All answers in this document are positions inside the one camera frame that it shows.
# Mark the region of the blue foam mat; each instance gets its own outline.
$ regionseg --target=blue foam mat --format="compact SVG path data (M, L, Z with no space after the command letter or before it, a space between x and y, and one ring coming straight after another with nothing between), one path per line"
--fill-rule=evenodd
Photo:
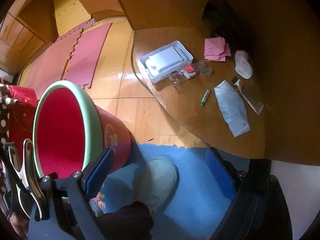
M175 191L153 215L154 240L199 240L209 237L219 225L230 200L223 197L205 163L205 148L157 146L132 143L127 165L110 174L100 190L105 195L104 212L115 212L132 203L132 187L148 161L156 156L170 158L178 168ZM247 170L249 160L220 152L238 169Z

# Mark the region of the wooden floor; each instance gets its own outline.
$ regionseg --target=wooden floor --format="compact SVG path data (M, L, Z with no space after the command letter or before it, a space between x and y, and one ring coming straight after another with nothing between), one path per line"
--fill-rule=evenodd
M65 26L73 26L75 19L66 16L62 20ZM85 89L94 103L121 119L139 143L205 147L175 121L134 76L130 60L133 30L127 19L104 20L86 32L110 22L112 26L102 47L92 86Z

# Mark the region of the white plastic box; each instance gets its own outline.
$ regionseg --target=white plastic box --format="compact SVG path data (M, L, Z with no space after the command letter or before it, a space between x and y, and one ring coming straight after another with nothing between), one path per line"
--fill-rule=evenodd
M179 72L183 66L191 64L192 60L193 56L180 41L162 46L140 58L153 83L169 77L173 71Z

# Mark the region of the battery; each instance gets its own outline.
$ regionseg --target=battery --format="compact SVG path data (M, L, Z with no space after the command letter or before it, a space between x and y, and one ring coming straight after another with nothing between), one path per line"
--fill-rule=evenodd
M206 103L206 101L207 101L207 99L208 99L208 96L209 96L210 92L211 92L211 89L207 89L206 92L204 93L204 96L203 96L203 98L202 98L201 101L200 101L200 105L201 105L201 106L204 106L204 105L205 105L205 103Z

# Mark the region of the foot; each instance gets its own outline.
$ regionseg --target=foot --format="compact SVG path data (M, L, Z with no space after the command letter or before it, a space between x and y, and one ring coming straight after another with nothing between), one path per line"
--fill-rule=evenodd
M147 163L133 187L136 201L144 203L150 211L157 211L173 191L178 169L174 163L159 156Z

